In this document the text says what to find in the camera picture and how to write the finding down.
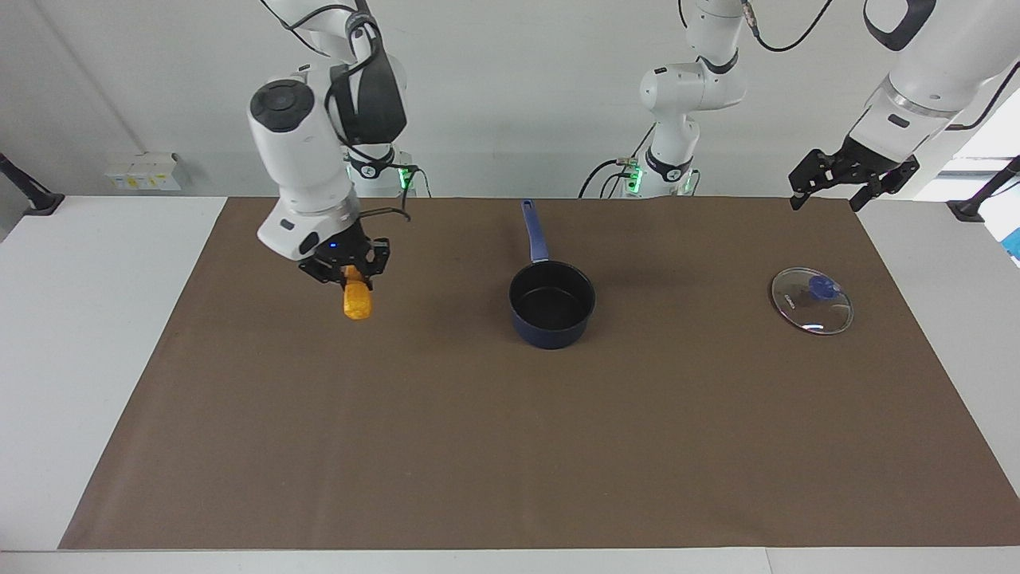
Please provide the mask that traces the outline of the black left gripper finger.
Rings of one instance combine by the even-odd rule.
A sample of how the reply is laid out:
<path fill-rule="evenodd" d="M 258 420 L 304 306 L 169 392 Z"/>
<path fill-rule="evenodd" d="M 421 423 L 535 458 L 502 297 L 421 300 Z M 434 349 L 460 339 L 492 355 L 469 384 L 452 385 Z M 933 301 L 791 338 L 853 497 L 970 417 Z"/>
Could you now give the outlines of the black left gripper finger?
<path fill-rule="evenodd" d="M 801 210 L 806 201 L 819 190 L 826 189 L 830 157 L 822 150 L 811 150 L 790 171 L 790 208 Z"/>
<path fill-rule="evenodd" d="M 895 195 L 897 192 L 900 192 L 900 189 L 903 189 L 903 186 L 907 185 L 918 170 L 918 161 L 908 159 L 899 167 L 892 168 L 888 173 L 867 175 L 862 187 L 851 198 L 852 211 L 859 212 L 870 201 L 880 199 L 885 194 Z"/>

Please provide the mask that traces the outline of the orange toy corn cob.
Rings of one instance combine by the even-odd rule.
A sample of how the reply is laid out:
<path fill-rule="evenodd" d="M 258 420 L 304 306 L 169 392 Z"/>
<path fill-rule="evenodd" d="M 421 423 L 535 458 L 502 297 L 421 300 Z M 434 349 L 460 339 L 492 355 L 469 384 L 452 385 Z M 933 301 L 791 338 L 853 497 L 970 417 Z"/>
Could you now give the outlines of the orange toy corn cob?
<path fill-rule="evenodd" d="M 354 265 L 343 268 L 343 314 L 350 320 L 367 320 L 373 312 L 371 283 Z"/>

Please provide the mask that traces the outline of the glass lid with blue knob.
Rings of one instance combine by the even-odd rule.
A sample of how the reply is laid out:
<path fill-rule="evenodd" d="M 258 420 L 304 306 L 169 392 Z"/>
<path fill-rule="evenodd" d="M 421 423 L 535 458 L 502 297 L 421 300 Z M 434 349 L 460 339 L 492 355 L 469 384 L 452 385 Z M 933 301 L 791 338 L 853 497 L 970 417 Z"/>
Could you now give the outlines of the glass lid with blue knob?
<path fill-rule="evenodd" d="M 790 266 L 770 284 L 776 312 L 787 323 L 809 334 L 834 336 L 848 330 L 855 309 L 842 285 L 826 273 L 805 266 Z"/>

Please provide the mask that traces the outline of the brown table mat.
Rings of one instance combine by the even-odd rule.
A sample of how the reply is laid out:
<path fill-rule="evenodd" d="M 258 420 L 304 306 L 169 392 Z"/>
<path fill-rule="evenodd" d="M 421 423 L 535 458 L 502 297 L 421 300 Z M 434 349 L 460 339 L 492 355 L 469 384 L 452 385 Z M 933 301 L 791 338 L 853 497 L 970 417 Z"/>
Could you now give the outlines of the brown table mat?
<path fill-rule="evenodd" d="M 62 549 L 1016 546 L 1020 498 L 842 201 L 546 200 L 597 290 L 570 348 L 512 327 L 520 204 L 419 199 L 369 320 L 230 199 Z M 805 266 L 834 336 L 776 312 Z"/>

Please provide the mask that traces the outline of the black clamp mount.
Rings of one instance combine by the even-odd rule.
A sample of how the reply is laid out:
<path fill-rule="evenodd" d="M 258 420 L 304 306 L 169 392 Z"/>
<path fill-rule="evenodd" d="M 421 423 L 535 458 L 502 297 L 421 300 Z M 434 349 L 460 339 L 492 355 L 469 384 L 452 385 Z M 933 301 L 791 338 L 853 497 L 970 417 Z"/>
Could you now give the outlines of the black clamp mount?
<path fill-rule="evenodd" d="M 1020 182 L 1020 154 L 1014 156 L 1001 171 L 994 173 L 969 199 L 950 200 L 946 202 L 946 206 L 960 222 L 983 224 L 985 221 L 979 212 L 981 206 L 988 199 L 992 199 L 994 194 L 1004 191 L 1009 182 Z"/>
<path fill-rule="evenodd" d="M 54 214 L 66 199 L 65 194 L 51 191 L 20 167 L 15 166 L 3 153 L 0 153 L 0 174 L 9 179 L 26 196 L 29 203 L 23 212 L 26 217 L 48 217 Z"/>

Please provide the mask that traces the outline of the white wall socket box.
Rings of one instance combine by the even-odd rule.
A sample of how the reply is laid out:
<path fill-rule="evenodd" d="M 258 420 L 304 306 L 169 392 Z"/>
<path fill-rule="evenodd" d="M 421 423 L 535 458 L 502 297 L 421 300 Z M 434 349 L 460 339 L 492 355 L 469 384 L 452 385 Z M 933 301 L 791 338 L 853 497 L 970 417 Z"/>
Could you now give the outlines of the white wall socket box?
<path fill-rule="evenodd" d="M 113 154 L 104 175 L 118 191 L 176 192 L 188 182 L 178 154 L 170 152 Z"/>

